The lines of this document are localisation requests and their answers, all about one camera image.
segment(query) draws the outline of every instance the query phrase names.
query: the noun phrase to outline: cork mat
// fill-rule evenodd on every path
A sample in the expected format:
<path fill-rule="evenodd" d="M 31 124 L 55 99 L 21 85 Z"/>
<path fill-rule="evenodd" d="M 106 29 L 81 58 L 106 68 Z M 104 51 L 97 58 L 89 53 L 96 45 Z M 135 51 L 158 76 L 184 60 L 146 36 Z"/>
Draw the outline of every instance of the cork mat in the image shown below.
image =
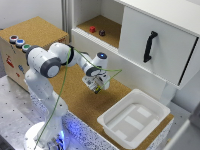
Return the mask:
<path fill-rule="evenodd" d="M 64 72 L 65 67 L 62 67 L 59 74 L 50 79 L 50 82 L 57 93 L 60 92 Z M 131 89 L 122 85 L 115 79 L 112 79 L 108 90 L 101 91 L 99 94 L 94 94 L 82 82 L 83 76 L 84 73 L 78 65 L 68 68 L 66 82 L 61 97 L 65 100 L 72 113 L 117 146 L 120 150 L 123 150 L 120 145 L 105 134 L 102 126 L 97 122 L 97 118 L 131 92 Z M 168 115 L 136 150 L 146 149 L 172 119 L 173 115 Z"/>
<path fill-rule="evenodd" d="M 91 33 L 90 26 L 95 26 L 96 32 Z M 77 27 L 107 42 L 108 44 L 116 48 L 119 47 L 121 25 L 110 19 L 107 19 L 103 16 L 97 16 L 83 24 L 78 25 Z M 99 35 L 100 30 L 104 30 L 106 35 L 100 36 Z"/>
<path fill-rule="evenodd" d="M 40 47 L 44 47 L 64 36 L 68 36 L 66 32 L 40 17 L 32 18 L 0 31 L 0 37 L 7 42 L 9 42 L 11 35 L 18 35 L 27 44 L 38 45 Z"/>

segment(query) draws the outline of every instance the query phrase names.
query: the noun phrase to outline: brown box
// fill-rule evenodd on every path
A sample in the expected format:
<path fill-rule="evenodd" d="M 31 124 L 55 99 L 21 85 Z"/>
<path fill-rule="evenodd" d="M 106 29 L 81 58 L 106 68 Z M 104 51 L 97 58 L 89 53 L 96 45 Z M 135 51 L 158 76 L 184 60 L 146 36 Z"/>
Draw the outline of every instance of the brown box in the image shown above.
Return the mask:
<path fill-rule="evenodd" d="M 69 35 L 40 17 L 0 31 L 0 51 L 6 74 L 28 91 L 24 77 L 29 66 L 27 66 L 25 53 L 10 44 L 9 37 L 12 35 L 17 35 L 20 39 L 25 40 L 26 44 L 38 45 L 45 50 L 48 50 L 54 42 L 68 44 Z"/>

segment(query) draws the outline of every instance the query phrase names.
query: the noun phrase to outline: white plastic bin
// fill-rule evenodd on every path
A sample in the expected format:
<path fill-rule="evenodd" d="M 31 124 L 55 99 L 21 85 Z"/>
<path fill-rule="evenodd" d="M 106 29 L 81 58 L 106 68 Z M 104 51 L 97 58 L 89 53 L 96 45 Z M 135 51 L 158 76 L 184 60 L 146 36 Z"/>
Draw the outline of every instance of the white plastic bin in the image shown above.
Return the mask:
<path fill-rule="evenodd" d="M 135 149 L 169 113 L 169 108 L 135 89 L 97 120 L 122 147 Z"/>

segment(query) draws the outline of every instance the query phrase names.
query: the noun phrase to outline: black handle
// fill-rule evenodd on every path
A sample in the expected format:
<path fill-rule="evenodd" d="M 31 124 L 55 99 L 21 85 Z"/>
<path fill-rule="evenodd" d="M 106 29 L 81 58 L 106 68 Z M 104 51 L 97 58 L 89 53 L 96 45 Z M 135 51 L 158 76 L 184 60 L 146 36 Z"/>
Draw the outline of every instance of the black handle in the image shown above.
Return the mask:
<path fill-rule="evenodd" d="M 149 38 L 147 40 L 147 45 L 146 45 L 146 49 L 145 49 L 145 53 L 144 53 L 144 63 L 148 62 L 151 59 L 151 56 L 149 54 L 151 51 L 152 40 L 156 36 L 158 36 L 158 33 L 151 31 L 151 35 L 149 36 Z"/>

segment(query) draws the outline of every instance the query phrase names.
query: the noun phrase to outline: white cabinet door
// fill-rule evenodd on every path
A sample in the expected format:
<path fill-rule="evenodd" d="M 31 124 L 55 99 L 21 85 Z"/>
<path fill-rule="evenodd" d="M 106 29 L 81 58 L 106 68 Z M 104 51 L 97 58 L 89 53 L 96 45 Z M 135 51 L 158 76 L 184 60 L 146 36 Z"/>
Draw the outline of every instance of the white cabinet door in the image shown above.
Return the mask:
<path fill-rule="evenodd" d="M 148 62 L 144 63 L 146 44 L 152 39 Z M 196 37 L 125 7 L 119 53 L 162 78 L 178 85 L 189 60 Z"/>

